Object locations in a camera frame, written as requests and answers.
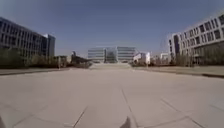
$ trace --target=sky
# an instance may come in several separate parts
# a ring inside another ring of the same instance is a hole
[[[224,9],[223,0],[0,0],[0,16],[56,37],[56,55],[98,46],[168,51],[170,33]]]

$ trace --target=paved ground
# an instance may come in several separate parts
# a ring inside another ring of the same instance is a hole
[[[24,73],[37,73],[37,72],[51,72],[59,71],[59,69],[0,69],[0,75],[14,75],[14,74],[24,74]]]
[[[170,72],[180,74],[193,74],[193,75],[214,75],[224,77],[224,66],[205,66],[205,67],[138,67],[137,69]]]
[[[223,128],[223,92],[223,79],[125,65],[0,76],[0,127]]]

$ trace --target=glass facade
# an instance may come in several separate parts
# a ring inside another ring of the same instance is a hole
[[[88,50],[88,59],[101,63],[131,62],[134,54],[134,47],[92,48]]]
[[[49,43],[52,41],[48,42],[47,37],[0,17],[0,47],[16,49],[25,62],[34,55],[48,57]]]

